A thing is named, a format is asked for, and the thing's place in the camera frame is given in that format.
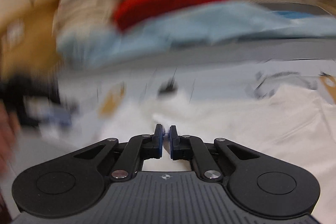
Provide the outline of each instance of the white fabric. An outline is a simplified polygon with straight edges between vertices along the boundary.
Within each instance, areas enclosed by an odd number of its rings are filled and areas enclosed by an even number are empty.
[[[138,134],[152,134],[156,123],[176,125],[179,135],[217,137],[301,166],[318,179],[320,199],[313,215],[323,224],[336,219],[336,107],[316,91],[283,85],[260,101],[200,101],[189,103],[184,94],[151,99],[142,104],[125,102],[105,125],[100,139],[125,142]],[[164,150],[160,160],[145,161],[145,170],[186,170],[173,164]]]

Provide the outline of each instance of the yellow object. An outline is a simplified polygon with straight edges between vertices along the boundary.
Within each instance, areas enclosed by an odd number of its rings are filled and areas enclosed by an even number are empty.
[[[17,71],[48,75],[58,66],[61,58],[56,52],[52,36],[53,17],[59,0],[38,0],[35,5],[24,7],[0,23],[1,79]],[[22,38],[13,47],[7,47],[7,27],[20,21],[24,26]]]
[[[125,90],[125,84],[121,83],[117,88],[114,87],[109,91],[102,107],[98,110],[100,118],[106,118],[115,112],[125,96]]]
[[[336,80],[331,75],[321,75],[320,80],[336,104]]]

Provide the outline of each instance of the black object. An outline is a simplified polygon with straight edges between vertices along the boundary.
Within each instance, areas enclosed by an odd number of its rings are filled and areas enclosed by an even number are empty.
[[[128,143],[110,138],[31,167],[14,181],[15,224],[318,224],[320,187],[308,171],[223,138],[169,131],[171,158],[192,171],[144,172],[162,156],[163,127]]]
[[[56,83],[43,82],[25,75],[15,75],[7,82],[1,82],[0,99],[3,100],[7,112],[17,113],[23,126],[37,127],[40,122],[27,115],[24,97],[46,97],[51,102],[61,105]]]
[[[159,95],[166,95],[177,92],[177,85],[175,84],[174,77],[171,78],[167,84],[162,84],[159,89]]]

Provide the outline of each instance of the hand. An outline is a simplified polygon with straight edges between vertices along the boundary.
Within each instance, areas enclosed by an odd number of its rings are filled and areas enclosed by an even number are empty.
[[[6,161],[11,156],[11,147],[16,141],[16,133],[20,130],[17,115],[9,115],[3,103],[0,103],[0,175],[7,169]]]

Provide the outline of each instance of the logo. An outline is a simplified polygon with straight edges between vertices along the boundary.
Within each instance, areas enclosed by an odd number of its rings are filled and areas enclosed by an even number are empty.
[[[168,175],[168,174],[164,174],[162,175],[160,178],[163,178],[164,180],[170,179],[172,178],[172,176]]]

